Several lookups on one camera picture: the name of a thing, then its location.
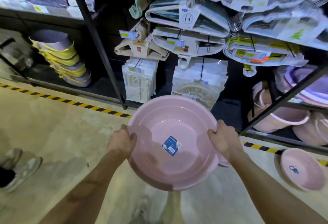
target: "floor marking tape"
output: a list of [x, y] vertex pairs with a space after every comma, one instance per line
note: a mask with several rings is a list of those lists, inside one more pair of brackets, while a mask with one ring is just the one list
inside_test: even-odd
[[72, 101], [72, 100], [69, 100], [69, 99], [57, 97], [57, 96], [54, 96], [54, 95], [41, 94], [41, 93], [30, 91], [30, 90], [27, 90], [27, 89], [16, 88], [16, 87], [6, 85], [6, 84], [3, 84], [3, 83], [0, 83], [0, 87], [5, 88], [5, 89], [11, 89], [13, 91], [17, 91], [17, 92], [20, 92], [20, 93], [25, 93], [25, 94], [38, 96], [38, 97], [41, 97], [41, 98], [51, 99], [51, 100], [55, 100], [55, 101], [61, 101], [61, 102], [68, 103], [68, 104], [71, 104], [71, 105], [74, 105], [74, 106], [78, 106], [78, 107], [82, 107], [82, 108], [88, 108], [88, 109], [98, 111], [98, 112], [101, 112], [101, 113], [120, 116], [120, 117], [127, 118], [127, 119], [131, 118], [131, 116], [132, 116], [130, 114], [125, 114], [125, 113], [113, 111], [113, 110], [110, 110], [110, 109], [100, 108], [100, 107], [92, 106], [92, 105], [85, 104], [85, 103], [82, 103], [82, 102], [77, 102], [77, 101]]
[[[278, 155], [281, 155], [285, 150], [285, 149], [284, 150], [278, 150], [278, 149], [275, 149], [275, 148], [269, 148], [269, 147], [266, 147], [266, 146], [261, 146], [261, 145], [257, 145], [257, 144], [253, 144], [253, 143], [249, 143], [249, 142], [243, 142], [243, 144], [246, 147], [250, 147], [250, 148], [265, 151], [265, 152], [271, 152], [271, 153], [278, 154]], [[328, 167], [328, 161], [318, 159], [318, 162], [321, 165]]]
[[[113, 110], [110, 110], [110, 109], [100, 108], [100, 107], [96, 107], [96, 106], [89, 105], [89, 104], [86, 104], [86, 103], [81, 103], [81, 102], [72, 101], [72, 100], [68, 100], [68, 99], [65, 99], [65, 98], [57, 97], [57, 96], [54, 96], [54, 95], [41, 94], [41, 93], [30, 91], [30, 90], [27, 90], [27, 89], [16, 88], [16, 87], [6, 85], [6, 84], [2, 84], [2, 83], [0, 83], [0, 87], [5, 88], [5, 89], [11, 89], [13, 91], [17, 91], [17, 92], [20, 92], [20, 93], [25, 93], [25, 94], [30, 94], [30, 95], [46, 98], [46, 99], [61, 101], [61, 102], [64, 102], [64, 103], [71, 104], [73, 106], [88, 108], [90, 110], [98, 111], [98, 112], [105, 113], [105, 114], [120, 116], [120, 117], [127, 118], [127, 119], [131, 118], [131, 116], [132, 116], [130, 114], [125, 114], [125, 113], [113, 111]], [[250, 147], [250, 148], [265, 151], [265, 152], [274, 153], [274, 154], [277, 154], [277, 155], [281, 155], [284, 151], [284, 150], [278, 150], [278, 149], [275, 149], [275, 148], [261, 146], [261, 145], [257, 145], [257, 144], [253, 144], [253, 143], [249, 143], [249, 142], [243, 142], [243, 144], [246, 147]], [[328, 161], [326, 161], [326, 160], [318, 160], [318, 161], [323, 166], [328, 167]]]

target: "person's foot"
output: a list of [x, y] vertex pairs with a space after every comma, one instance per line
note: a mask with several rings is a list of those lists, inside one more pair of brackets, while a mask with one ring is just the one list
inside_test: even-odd
[[19, 161], [22, 155], [22, 149], [14, 148], [9, 150], [6, 154], [4, 159], [0, 162], [0, 167], [11, 170], [15, 167], [16, 163]]
[[14, 179], [4, 187], [6, 193], [11, 193], [19, 187], [26, 179], [32, 176], [40, 167], [42, 158], [34, 157], [27, 161], [22, 167], [14, 169], [16, 173]]

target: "left hand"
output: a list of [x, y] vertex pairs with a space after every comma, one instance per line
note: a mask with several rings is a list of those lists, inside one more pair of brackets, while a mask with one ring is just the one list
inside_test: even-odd
[[136, 134], [129, 134], [126, 125], [121, 126], [121, 130], [114, 131], [112, 136], [109, 138], [109, 142], [106, 147], [106, 153], [116, 152], [123, 159], [127, 159], [131, 156], [131, 153], [137, 142]]

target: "pink basin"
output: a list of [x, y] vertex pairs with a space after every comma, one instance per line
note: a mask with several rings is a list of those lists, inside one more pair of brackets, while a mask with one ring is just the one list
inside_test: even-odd
[[155, 98], [129, 121], [129, 132], [138, 136], [129, 164], [155, 188], [189, 189], [224, 160], [207, 135], [208, 129], [216, 128], [214, 116], [196, 101], [174, 95]]
[[301, 149], [290, 148], [284, 151], [281, 155], [281, 169], [302, 190], [321, 190], [326, 184], [322, 165]]

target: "hand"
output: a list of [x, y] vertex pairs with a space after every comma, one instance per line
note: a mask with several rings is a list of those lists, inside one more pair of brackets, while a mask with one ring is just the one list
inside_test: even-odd
[[121, 126], [121, 130], [114, 131], [109, 138], [106, 147], [106, 153], [115, 152], [121, 156], [123, 160], [129, 158], [137, 142], [136, 134], [129, 134], [126, 125]]
[[207, 134], [215, 149], [220, 152], [229, 163], [235, 158], [246, 154], [235, 129], [227, 126], [223, 120], [217, 122], [216, 132], [210, 129]]

